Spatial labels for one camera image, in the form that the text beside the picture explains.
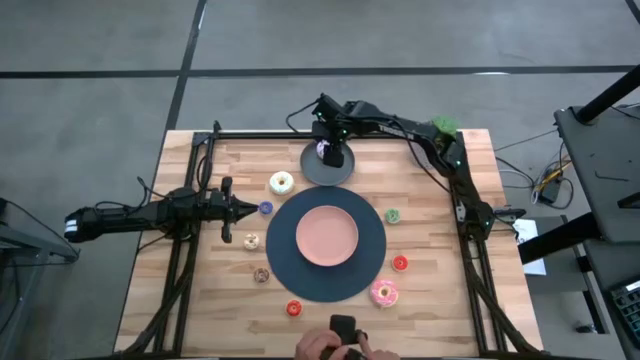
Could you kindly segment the person's right hand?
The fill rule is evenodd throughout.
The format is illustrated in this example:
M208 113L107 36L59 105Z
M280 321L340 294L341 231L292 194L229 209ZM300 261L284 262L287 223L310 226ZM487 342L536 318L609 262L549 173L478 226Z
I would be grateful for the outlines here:
M361 332L358 334L358 343L367 360L400 360L400 356L389 350L373 350L367 336Z

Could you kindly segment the pink round plate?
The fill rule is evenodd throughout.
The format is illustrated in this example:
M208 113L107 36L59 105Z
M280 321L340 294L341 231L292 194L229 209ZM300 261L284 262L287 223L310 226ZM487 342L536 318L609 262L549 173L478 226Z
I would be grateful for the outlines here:
M359 231L351 215L330 205L317 206L305 213L295 235L302 256L322 267L344 263L354 254L359 241Z

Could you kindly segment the person's hand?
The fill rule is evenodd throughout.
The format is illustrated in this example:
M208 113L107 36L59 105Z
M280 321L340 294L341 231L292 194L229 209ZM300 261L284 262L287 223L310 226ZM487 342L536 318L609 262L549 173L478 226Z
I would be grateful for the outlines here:
M306 332L295 346L294 360L320 360L322 352L327 348L337 349L333 358L346 353L341 338L329 329L313 329Z
M400 356L389 350L373 350L367 336L361 332L358 334L358 343L367 360L400 360Z

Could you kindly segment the black power adapter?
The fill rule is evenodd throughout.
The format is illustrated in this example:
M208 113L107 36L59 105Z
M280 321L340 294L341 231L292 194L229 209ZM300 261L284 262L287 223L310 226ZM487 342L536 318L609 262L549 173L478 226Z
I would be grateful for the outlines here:
M539 193L539 201L545 204L553 204L558 198L562 180L555 178L550 180Z

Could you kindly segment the grey metal desk frame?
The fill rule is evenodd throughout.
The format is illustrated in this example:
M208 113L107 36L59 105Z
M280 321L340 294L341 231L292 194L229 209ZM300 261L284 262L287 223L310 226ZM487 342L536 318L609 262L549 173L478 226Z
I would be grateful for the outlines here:
M21 206L0 198L0 360L10 360L16 353L44 270L79 257L56 232L54 240L12 228L5 220L9 205L42 225Z

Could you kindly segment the grey cart top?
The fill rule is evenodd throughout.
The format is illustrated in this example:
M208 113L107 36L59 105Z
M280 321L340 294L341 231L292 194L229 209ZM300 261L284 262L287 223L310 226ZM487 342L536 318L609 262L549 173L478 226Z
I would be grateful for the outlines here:
M598 228L609 242L640 242L640 202L619 206L640 193L640 115L608 109L584 125L576 114L561 109L554 118Z

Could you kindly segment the dark grey desk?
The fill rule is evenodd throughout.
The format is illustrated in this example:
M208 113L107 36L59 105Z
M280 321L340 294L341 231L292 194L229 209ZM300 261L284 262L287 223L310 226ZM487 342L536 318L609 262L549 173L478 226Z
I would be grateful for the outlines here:
M626 360L640 360L640 348L616 313L610 296L614 288L640 281L640 245L585 241L573 247L587 290L583 292L592 323L599 335L615 335Z

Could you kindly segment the black support beam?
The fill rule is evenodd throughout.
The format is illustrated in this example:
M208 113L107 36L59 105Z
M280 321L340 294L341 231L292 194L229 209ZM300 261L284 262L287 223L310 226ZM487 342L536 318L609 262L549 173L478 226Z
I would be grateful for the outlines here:
M520 244L520 260L526 265L586 240L600 239L601 236L594 215L586 213Z

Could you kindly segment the dark blue woven placemat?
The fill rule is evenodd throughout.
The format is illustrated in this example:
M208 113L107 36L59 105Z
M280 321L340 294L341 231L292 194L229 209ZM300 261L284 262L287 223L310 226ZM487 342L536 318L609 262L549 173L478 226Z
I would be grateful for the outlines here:
M359 233L354 254L331 267L313 264L296 245L303 215L323 205L346 211ZM337 302L362 292L376 278L386 255L386 234L378 213L360 195L341 187L313 187L287 200L271 219L266 254L272 273L287 290L314 302Z

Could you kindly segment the black aluminium table frame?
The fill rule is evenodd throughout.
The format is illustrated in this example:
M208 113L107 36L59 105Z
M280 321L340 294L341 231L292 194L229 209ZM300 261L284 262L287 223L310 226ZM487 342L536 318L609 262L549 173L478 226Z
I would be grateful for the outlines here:
M184 185L193 134L169 131L164 140L155 190ZM506 205L491 139L486 129L463 130L473 182L482 199ZM213 150L211 182L233 177L233 193L251 203L268 200L277 212L292 195L270 192L268 180L278 171L295 179L293 194L314 186L302 175L300 153L311 139L291 131L221 131ZM408 144L399 139L354 139L355 171L344 183L372 205L384 223L387 250L376 278L391 280L398 302L378 308L369 285L343 301L318 303L285 289L267 261L266 231L274 215L253 214L232 227L233 243L221 240L219 223L204 223L196 250L186 322L179 347L182 356L288 357L302 333L328 327L332 314L352 315L374 348L403 357L475 356L478 354L468 291L450 196L418 165ZM384 212L400 211L388 225ZM497 299L517 330L533 346L542 341L514 234L502 223L486 243ZM260 239L256 251L243 247L247 234ZM160 307L172 243L158 242L137 255L126 305L114 345L133 344ZM404 255L408 269L394 271L391 260ZM253 273L269 268L271 278L255 282ZM299 300L301 315L290 317L286 304Z

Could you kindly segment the large white glazed donut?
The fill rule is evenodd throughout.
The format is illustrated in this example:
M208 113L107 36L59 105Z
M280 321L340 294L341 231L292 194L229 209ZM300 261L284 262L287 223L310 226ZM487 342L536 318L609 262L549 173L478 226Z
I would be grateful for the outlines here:
M278 171L274 173L269 180L270 191L279 196L291 193L294 187L295 180L293 176L286 171Z

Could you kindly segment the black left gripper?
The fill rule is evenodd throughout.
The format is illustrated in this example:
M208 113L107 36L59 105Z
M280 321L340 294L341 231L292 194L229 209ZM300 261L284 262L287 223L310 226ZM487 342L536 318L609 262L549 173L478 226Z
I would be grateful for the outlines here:
M233 180L231 177L223 177L221 188L214 188L211 191L208 201L200 207L199 214L201 221L222 222L221 238L222 241L227 244L232 242L231 224L233 223L233 216L235 221L240 221L258 211L257 204L246 202L234 197L233 204L238 207L234 212L231 194L232 183Z

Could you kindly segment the large pink sprinkled donut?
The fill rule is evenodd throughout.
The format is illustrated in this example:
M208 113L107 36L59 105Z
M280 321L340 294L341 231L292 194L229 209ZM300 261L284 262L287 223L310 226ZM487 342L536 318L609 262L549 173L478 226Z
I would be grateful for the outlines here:
M394 306L399 299L399 291L391 280L375 280L369 289L370 298L379 308Z

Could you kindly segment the person's left hand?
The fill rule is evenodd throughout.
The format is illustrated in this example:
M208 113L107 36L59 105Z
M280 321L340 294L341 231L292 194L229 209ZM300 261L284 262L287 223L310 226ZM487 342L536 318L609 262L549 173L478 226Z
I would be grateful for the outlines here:
M306 332L295 346L294 360L320 360L322 352L327 348L337 349L333 358L346 353L341 338L329 329L313 329Z

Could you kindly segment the plant in white patterned pot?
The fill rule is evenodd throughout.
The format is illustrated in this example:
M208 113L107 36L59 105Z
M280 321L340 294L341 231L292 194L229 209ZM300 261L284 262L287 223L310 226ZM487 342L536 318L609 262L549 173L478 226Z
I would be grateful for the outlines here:
M457 133L456 121L449 116L436 116L427 121L427 124L434 125L438 130L448 134L451 137L455 137ZM412 162L420 167L424 167L427 170L434 170L434 167L430 163L426 156L424 149L416 142L410 142L409 146L412 151Z

